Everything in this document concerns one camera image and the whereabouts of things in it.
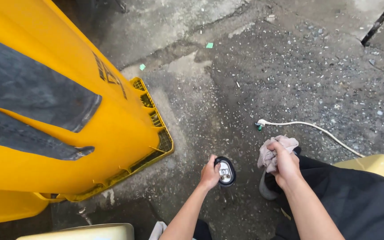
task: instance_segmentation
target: yellow container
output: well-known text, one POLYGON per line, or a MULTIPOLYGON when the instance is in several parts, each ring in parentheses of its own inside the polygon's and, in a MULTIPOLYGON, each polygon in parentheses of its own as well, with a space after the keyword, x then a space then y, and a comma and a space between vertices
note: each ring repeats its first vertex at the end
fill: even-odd
POLYGON ((41 200, 58 194, 58 200, 81 201, 174 150, 142 80, 125 79, 51 0, 0 0, 0 43, 102 96, 79 132, 0 108, 65 144, 95 148, 76 161, 63 161, 0 146, 0 190, 11 191, 2 194, 5 199, 18 203, 19 195, 13 194, 18 191, 27 193, 21 199, 35 193, 41 200))

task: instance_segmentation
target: person's right hand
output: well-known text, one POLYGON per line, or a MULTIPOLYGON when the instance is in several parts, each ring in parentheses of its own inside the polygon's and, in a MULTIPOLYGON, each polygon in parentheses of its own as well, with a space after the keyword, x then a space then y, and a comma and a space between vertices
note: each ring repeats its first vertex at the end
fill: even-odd
POLYGON ((272 143, 268 149, 276 151, 278 171, 272 172, 276 183, 280 188, 291 187, 297 180, 302 179, 299 169, 299 158, 292 152, 291 154, 278 142, 272 143))

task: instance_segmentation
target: yellow trash bin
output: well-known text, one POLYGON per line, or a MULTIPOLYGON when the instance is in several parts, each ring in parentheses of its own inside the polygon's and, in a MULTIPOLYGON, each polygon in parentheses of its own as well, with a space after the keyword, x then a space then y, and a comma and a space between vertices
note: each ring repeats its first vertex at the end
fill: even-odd
MULTIPOLYGON (((79 89, 85 97, 67 105, 82 106, 82 101, 87 100, 91 106, 82 112, 72 108, 72 112, 78 110, 82 114, 79 120, 72 118, 78 121, 73 126, 60 114, 64 104, 53 103, 55 109, 61 110, 54 116, 43 117, 30 111, 30 108, 41 109, 28 102, 26 96, 22 99, 27 105, 24 109, 10 105, 14 93, 7 88, 0 97, 0 113, 46 134, 52 138, 51 146, 60 141, 55 145, 64 144, 77 153, 74 158, 62 159, 51 157, 59 152, 45 155, 37 153, 40 150, 22 151, 0 144, 0 191, 8 191, 0 194, 6 200, 18 202, 19 194, 15 192, 23 192, 26 194, 21 199, 34 193, 32 196, 42 201, 81 201, 174 150, 143 81, 125 79, 51 0, 0 0, 0 61, 0 67, 3 66, 0 75, 4 76, 0 81, 5 81, 0 88, 15 81, 14 88, 18 87, 16 84, 30 84, 30 88, 22 91, 28 96, 35 91, 32 93, 35 97, 41 95, 46 101, 52 99, 49 92, 56 95, 64 92, 64 96, 74 97, 76 92, 67 89, 79 89), (58 88, 40 88, 35 80, 43 85, 57 82, 58 88), (58 195, 57 199, 51 199, 50 194, 58 195)), ((48 144, 46 140, 44 143, 42 139, 33 140, 48 144)), ((36 205, 36 209, 43 209, 42 204, 36 205)), ((20 217, 25 216, 13 214, 11 220, 20 217)))

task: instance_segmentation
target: white power cord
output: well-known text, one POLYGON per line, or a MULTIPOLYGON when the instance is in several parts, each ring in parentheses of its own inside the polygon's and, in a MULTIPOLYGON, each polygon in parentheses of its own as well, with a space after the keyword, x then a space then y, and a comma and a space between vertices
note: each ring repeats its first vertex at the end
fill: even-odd
POLYGON ((314 124, 311 124, 311 123, 305 123, 305 122, 271 123, 271 122, 268 122, 268 121, 266 121, 264 119, 260 119, 259 121, 257 121, 257 124, 260 124, 262 127, 264 127, 265 125, 277 125, 277 126, 291 125, 291 124, 304 124, 304 125, 308 125, 308 126, 311 126, 311 127, 314 127, 314 128, 317 128, 317 129, 323 131, 328 136, 333 138, 336 142, 338 142, 338 144, 342 145, 344 148, 346 148, 347 150, 353 152, 354 154, 356 154, 356 155, 358 155, 358 156, 360 156, 362 158, 365 157, 364 155, 360 154, 359 152, 351 149, 350 147, 346 146, 344 143, 340 142, 335 136, 333 136, 333 134, 329 133, 327 130, 324 130, 324 129, 318 127, 317 125, 314 125, 314 124))

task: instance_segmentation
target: concrete ground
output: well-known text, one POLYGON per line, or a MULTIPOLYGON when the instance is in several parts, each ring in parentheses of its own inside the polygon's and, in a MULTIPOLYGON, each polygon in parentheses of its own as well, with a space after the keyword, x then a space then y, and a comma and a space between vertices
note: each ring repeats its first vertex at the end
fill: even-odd
MULTIPOLYGON (((384 51, 360 44, 361 20, 344 27, 366 13, 357 10, 359 2, 330 12, 345 22, 320 19, 332 3, 319 15, 260 0, 126 3, 130 12, 124 14, 112 2, 103 5, 105 14, 94 24, 105 34, 88 36, 125 77, 145 81, 176 150, 91 199, 53 205, 55 229, 85 223, 57 220, 66 209, 85 207, 92 214, 142 198, 169 222, 208 156, 216 154, 232 159, 238 176, 228 194, 214 189, 204 201, 200 218, 209 222, 213 238, 271 238, 283 216, 258 191, 256 163, 266 139, 296 138, 304 155, 330 164, 356 156, 309 126, 258 132, 260 118, 316 123, 364 155, 384 154, 384 51), (208 42, 212 49, 205 48, 208 42)), ((377 10, 368 10, 373 16, 365 14, 366 21, 374 22, 383 12, 377 10)))

